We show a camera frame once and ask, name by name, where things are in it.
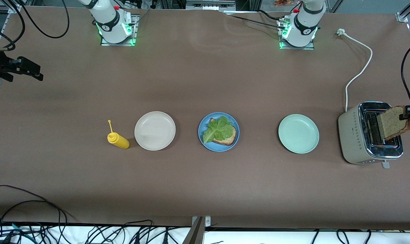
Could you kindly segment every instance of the yellow squeeze bottle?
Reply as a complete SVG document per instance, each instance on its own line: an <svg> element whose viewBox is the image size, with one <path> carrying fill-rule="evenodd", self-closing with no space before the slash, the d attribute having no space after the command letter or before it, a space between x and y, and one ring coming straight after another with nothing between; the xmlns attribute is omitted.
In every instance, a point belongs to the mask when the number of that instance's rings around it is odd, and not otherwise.
<svg viewBox="0 0 410 244"><path fill-rule="evenodd" d="M112 131L112 133L107 135L107 140L122 149L127 149L129 147L129 141L127 139L125 139L123 136L121 136L120 134L113 132L112 130L112 121L109 120L109 125L110 125L110 131Z"/></svg>

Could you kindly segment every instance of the lettuce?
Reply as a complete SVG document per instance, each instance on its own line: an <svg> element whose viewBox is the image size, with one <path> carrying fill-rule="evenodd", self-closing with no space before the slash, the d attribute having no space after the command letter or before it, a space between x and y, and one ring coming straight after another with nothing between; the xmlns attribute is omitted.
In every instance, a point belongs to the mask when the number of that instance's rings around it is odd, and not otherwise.
<svg viewBox="0 0 410 244"><path fill-rule="evenodd" d="M233 126L225 116L210 121L208 129L202 136L204 143L212 142L214 139L223 141L232 136Z"/></svg>

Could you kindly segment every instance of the blue plate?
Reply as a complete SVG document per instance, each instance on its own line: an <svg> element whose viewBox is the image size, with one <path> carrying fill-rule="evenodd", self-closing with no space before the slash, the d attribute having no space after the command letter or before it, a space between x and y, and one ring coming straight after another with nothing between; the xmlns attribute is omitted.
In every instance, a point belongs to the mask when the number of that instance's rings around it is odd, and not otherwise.
<svg viewBox="0 0 410 244"><path fill-rule="evenodd" d="M235 141L230 146L220 145L220 144L217 144L215 142L204 143L204 140L202 139L202 136L205 133L205 131L208 129L208 123L211 121L211 118L220 119L220 117L222 117L222 116L227 117L228 120L235 127L235 129L237 131L237 136L235 137ZM229 114L222 113L222 112L215 112L215 113L208 114L207 116L205 116L204 119L202 119L201 123L199 124L198 134L199 134L199 140L202 142L202 145L204 145L204 147L208 148L209 150L211 150L211 151L228 151L229 149L233 148L233 146L238 142L238 139L240 138L240 127L238 126L237 121L232 116L230 116Z"/></svg>

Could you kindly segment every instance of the brown tabletop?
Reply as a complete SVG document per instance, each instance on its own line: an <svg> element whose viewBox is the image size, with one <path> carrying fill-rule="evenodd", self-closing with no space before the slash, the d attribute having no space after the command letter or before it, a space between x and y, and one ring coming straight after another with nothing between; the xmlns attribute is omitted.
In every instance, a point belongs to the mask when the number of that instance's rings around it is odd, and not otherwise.
<svg viewBox="0 0 410 244"><path fill-rule="evenodd" d="M64 30L62 8L29 10L49 34ZM409 104L400 64L410 34L394 15L326 14L315 51L297 51L279 49L272 27L217 11L150 11L135 47L101 47L89 11L69 13L70 30L56 40L26 19L24 37L7 53L41 65L44 81L16 75L0 87L0 184L46 197L74 216L70 222L189 225L193 215L211 215L218 226L410 229L410 132L402 158L384 170L346 163L337 130L345 85L369 57L337 37L338 28L374 51L349 88L349 106ZM20 29L12 16L5 34ZM410 88L410 55L405 75ZM177 125L161 151L134 140L150 111ZM241 130L223 153L198 140L199 122L215 111L231 114ZM289 152L276 135L294 113L320 131L308 154ZM129 149L107 142L108 119ZM28 199L0 189L0 211ZM57 221L57 212L29 204L5 220Z"/></svg>

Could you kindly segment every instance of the plate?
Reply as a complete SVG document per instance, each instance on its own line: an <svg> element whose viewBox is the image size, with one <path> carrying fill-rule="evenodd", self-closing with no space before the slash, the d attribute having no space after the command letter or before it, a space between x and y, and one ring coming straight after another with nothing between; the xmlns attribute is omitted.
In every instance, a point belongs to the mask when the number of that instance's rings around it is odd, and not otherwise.
<svg viewBox="0 0 410 244"><path fill-rule="evenodd" d="M235 137L235 141L233 142L232 145L227 146L227 145L220 145L215 142L208 142L204 143L202 136L205 133L205 131L208 129L208 124L211 121L211 118L213 119L220 119L220 117L225 116L228 118L228 120L232 123L232 125L235 127L235 130L237 131L237 135ZM238 139L240 138L240 127L238 126L237 121L230 116L227 113L222 113L222 112L215 112L215 113L210 113L205 118L202 119L202 121L199 124L199 129L198 129L198 134L199 134L199 140L201 141L202 145L204 147L208 148L211 151L228 151L229 149L233 148L233 146L238 142Z"/></svg>
<svg viewBox="0 0 410 244"><path fill-rule="evenodd" d="M279 139L293 153L308 153L318 145L320 132L312 119L292 114L279 125Z"/></svg>
<svg viewBox="0 0 410 244"><path fill-rule="evenodd" d="M153 111L142 116L134 128L137 143L146 150L167 147L175 137L175 122L166 113Z"/></svg>

